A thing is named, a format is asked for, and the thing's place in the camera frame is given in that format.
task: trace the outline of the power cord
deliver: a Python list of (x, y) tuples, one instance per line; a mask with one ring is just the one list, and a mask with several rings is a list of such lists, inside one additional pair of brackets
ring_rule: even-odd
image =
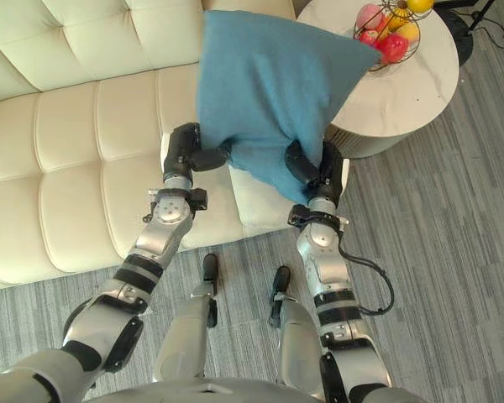
[[(473, 13), (460, 13), (459, 11), (456, 11), (456, 10), (451, 10), (451, 11), (453, 11), (454, 13), (456, 13), (459, 16), (471, 17), (473, 20), (477, 19), (478, 18), (478, 14), (480, 13), (479, 11), (474, 11)], [(497, 21), (495, 21), (493, 19), (487, 18), (487, 17), (484, 17), (482, 19), (482, 21), (487, 21), (489, 23), (493, 23), (494, 25), (498, 25), (498, 27), (500, 27), (500, 29), (502, 30), (502, 38), (504, 39), (504, 26), (502, 24), (498, 23)], [(498, 49), (504, 49), (504, 45), (498, 44), (498, 42), (496, 42), (496, 40), (493, 38), (493, 36), (491, 35), (491, 33), (489, 32), (489, 30), (486, 27), (476, 28), (472, 32), (476, 32), (476, 31), (479, 31), (479, 30), (483, 30), (487, 34), (487, 36), (489, 37), (490, 41)]]
[(378, 317), (381, 315), (385, 315), (390, 309), (392, 309), (392, 307), (394, 306), (394, 300), (395, 300), (394, 287), (392, 286), (392, 283), (391, 283), (390, 279), (388, 278), (386, 271), (384, 271), (378, 264), (376, 264), (375, 262), (372, 262), (369, 259), (362, 258), (360, 256), (353, 256), (352, 254), (349, 254), (346, 251), (344, 251), (344, 249), (342, 248), (342, 243), (341, 243), (342, 235), (343, 235), (343, 233), (340, 231), (338, 234), (339, 240), (340, 240), (340, 243), (338, 245), (339, 254), (341, 254), (342, 257), (344, 259), (348, 260), (349, 262), (360, 264), (362, 266), (365, 266), (365, 267), (368, 267), (368, 268), (374, 270), (385, 281), (386, 286), (388, 287), (388, 291), (390, 292), (390, 302), (388, 303), (388, 306), (386, 308), (377, 308), (377, 309), (373, 310), (370, 308), (359, 306), (360, 312), (362, 312), (364, 315), (367, 315), (369, 317)]

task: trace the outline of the pink fruit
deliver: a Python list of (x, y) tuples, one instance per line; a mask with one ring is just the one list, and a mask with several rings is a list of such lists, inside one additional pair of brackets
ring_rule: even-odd
[(375, 42), (377, 41), (377, 37), (379, 36), (379, 33), (377, 31), (369, 30), (369, 31), (364, 31), (362, 34), (360, 34), (359, 41), (362, 42), (363, 44), (368, 44), (369, 46), (373, 46)]
[(407, 52), (409, 41), (400, 35), (391, 34), (380, 41), (376, 48), (383, 54), (381, 63), (397, 63)]
[(356, 16), (356, 26), (358, 29), (375, 29), (381, 22), (382, 16), (381, 7), (371, 3), (366, 4)]

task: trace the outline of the sofa armrest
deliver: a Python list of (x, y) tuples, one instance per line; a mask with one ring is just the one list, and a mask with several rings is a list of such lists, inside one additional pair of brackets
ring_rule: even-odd
[(204, 10), (242, 10), (295, 19), (292, 0), (202, 0)]

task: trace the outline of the black rubber band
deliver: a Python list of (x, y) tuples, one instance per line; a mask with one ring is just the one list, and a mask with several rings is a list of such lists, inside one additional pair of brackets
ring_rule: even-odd
[(152, 275), (156, 275), (158, 278), (162, 276), (163, 269), (156, 262), (146, 259), (137, 254), (130, 254), (125, 259), (124, 263), (131, 264), (132, 266), (140, 267), (144, 270), (148, 270)]
[(345, 394), (344, 382), (339, 372), (336, 359), (329, 351), (319, 360), (319, 370), (321, 371), (321, 381), (323, 382), (323, 391), (325, 392), (325, 401), (328, 403), (349, 403)]
[(357, 306), (344, 306), (329, 309), (327, 311), (319, 312), (318, 317), (321, 326), (328, 325), (329, 323), (352, 321), (362, 318)]
[(153, 289), (156, 286), (156, 283), (154, 283), (147, 277), (144, 277), (134, 271), (127, 269), (118, 270), (118, 273), (114, 275), (114, 279), (121, 280), (124, 281), (125, 283), (134, 285), (135, 287), (140, 288), (141, 290), (147, 292), (148, 294), (151, 294), (151, 291), (153, 291)]
[(351, 290), (333, 291), (333, 292), (327, 292), (325, 294), (319, 294), (313, 297), (313, 303), (316, 304), (316, 307), (320, 307), (325, 304), (338, 301), (355, 301), (353, 291)]
[(92, 372), (102, 363), (102, 358), (97, 350), (81, 342), (67, 342), (60, 350), (75, 357), (81, 364), (84, 372)]
[(49, 393), (50, 402), (49, 403), (60, 403), (60, 396), (56, 391), (56, 388), (44, 377), (39, 374), (35, 374), (32, 376), (36, 381), (38, 381), (41, 386), (45, 388), (45, 390)]
[(362, 403), (367, 395), (369, 395), (374, 390), (384, 389), (386, 385), (383, 384), (364, 384), (355, 386), (349, 392), (349, 400), (351, 403)]

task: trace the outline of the white leather sofa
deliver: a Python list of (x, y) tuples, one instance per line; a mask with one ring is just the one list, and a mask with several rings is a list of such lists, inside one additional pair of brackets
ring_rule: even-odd
[[(196, 120), (207, 9), (295, 18), (291, 0), (0, 0), (0, 288), (126, 255), (161, 140)], [(242, 171), (195, 186), (209, 209), (184, 249), (286, 226), (291, 203)]]

